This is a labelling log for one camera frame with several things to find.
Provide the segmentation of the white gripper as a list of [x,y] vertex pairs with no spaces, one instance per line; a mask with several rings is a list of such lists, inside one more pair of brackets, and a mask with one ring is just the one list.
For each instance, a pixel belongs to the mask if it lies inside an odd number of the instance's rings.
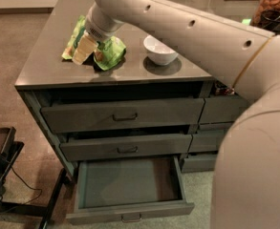
[[122,25],[121,21],[108,16],[97,4],[94,4],[86,15],[86,32],[78,42],[72,61],[77,65],[82,65],[97,48],[97,41],[103,42],[109,39]]

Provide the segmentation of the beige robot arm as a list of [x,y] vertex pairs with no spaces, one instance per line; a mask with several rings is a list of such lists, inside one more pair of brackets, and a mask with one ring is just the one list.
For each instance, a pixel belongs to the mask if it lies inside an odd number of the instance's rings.
[[211,229],[280,229],[280,35],[168,0],[95,0],[95,40],[129,23],[250,102],[226,133],[212,188]]

